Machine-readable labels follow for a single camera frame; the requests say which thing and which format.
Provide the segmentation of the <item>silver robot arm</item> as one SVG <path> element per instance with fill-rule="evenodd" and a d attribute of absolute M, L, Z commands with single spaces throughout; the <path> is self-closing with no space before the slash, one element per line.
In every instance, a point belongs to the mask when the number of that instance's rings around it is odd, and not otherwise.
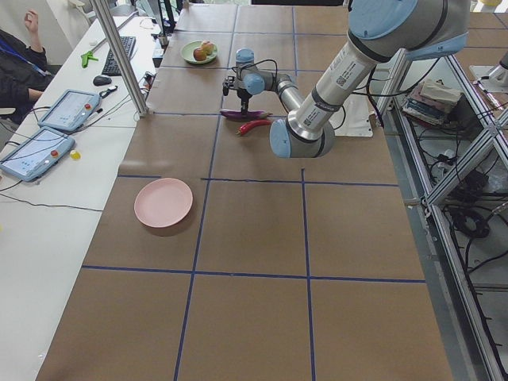
<path fill-rule="evenodd" d="M 270 146 L 280 158 L 315 158 L 333 146 L 329 119 L 373 71 L 404 49 L 409 61 L 459 52 L 468 38 L 467 1 L 354 1 L 348 15 L 347 42 L 302 97 L 288 75 L 260 70 L 248 48 L 237 51 L 233 76 L 223 93 L 237 92 L 241 115 L 248 100 L 264 91 L 275 92 L 288 115 L 271 124 Z"/>

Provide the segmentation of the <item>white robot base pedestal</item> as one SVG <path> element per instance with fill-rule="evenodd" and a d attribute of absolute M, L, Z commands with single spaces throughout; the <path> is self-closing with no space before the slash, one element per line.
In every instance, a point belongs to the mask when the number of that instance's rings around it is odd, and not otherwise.
<path fill-rule="evenodd" d="M 346 99 L 329 122 L 338 137 L 372 137 L 370 116 L 367 99 L 354 94 Z"/>

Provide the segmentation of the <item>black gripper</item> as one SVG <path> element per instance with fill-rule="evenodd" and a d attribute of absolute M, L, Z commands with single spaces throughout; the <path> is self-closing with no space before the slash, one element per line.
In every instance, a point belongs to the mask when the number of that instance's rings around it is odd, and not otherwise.
<path fill-rule="evenodd" d="M 252 97 L 252 95 L 246 89 L 239 88 L 237 90 L 237 96 L 241 100 L 241 114 L 247 115 L 248 114 L 249 99 Z"/>

